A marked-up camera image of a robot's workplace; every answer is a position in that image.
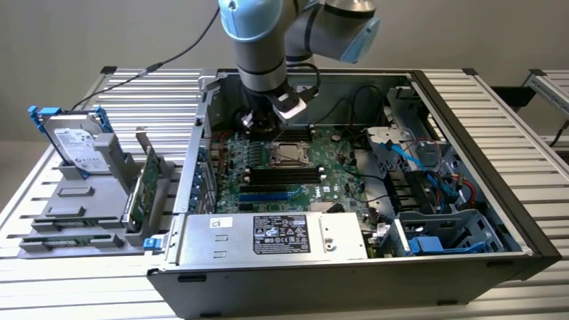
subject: hard drive label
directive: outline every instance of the hard drive label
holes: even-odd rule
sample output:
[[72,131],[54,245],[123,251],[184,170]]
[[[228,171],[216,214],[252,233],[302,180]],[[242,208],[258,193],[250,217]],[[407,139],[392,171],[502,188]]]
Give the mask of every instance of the hard drive label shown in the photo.
[[56,129],[55,136],[78,168],[91,173],[108,172],[103,155],[95,150],[95,139],[82,129]]
[[259,255],[311,253],[307,216],[255,216],[252,228],[252,250]]

